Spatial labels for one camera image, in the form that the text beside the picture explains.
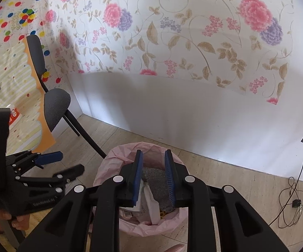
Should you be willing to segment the left hand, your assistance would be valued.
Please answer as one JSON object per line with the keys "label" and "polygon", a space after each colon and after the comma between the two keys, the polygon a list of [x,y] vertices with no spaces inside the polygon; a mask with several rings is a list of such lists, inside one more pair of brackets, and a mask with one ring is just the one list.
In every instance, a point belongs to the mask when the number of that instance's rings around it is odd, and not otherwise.
{"label": "left hand", "polygon": [[[15,219],[12,218],[12,215],[9,214],[6,210],[0,210],[0,221],[6,220],[11,221],[12,227],[17,230],[28,230],[30,227],[30,215],[17,216]],[[0,234],[4,232],[1,223],[0,223]]]}

